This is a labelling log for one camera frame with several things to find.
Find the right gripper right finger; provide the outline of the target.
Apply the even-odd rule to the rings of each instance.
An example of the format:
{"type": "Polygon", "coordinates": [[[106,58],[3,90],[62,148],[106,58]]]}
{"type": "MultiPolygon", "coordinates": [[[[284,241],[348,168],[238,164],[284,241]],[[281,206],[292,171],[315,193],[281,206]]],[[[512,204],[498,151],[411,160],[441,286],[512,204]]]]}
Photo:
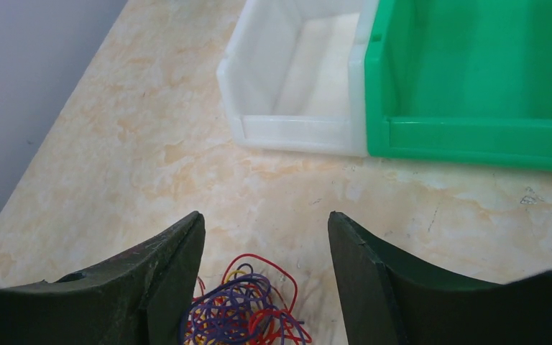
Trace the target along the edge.
{"type": "Polygon", "coordinates": [[[341,212],[328,238],[350,344],[552,344],[552,270],[506,284],[467,277],[341,212]]]}

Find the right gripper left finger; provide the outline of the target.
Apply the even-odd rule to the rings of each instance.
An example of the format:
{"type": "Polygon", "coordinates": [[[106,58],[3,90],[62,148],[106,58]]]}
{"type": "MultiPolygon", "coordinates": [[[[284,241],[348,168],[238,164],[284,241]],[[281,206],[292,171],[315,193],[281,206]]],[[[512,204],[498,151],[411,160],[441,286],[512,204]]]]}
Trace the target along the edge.
{"type": "Polygon", "coordinates": [[[181,344],[205,236],[194,211],[54,282],[0,288],[0,344],[181,344]]]}

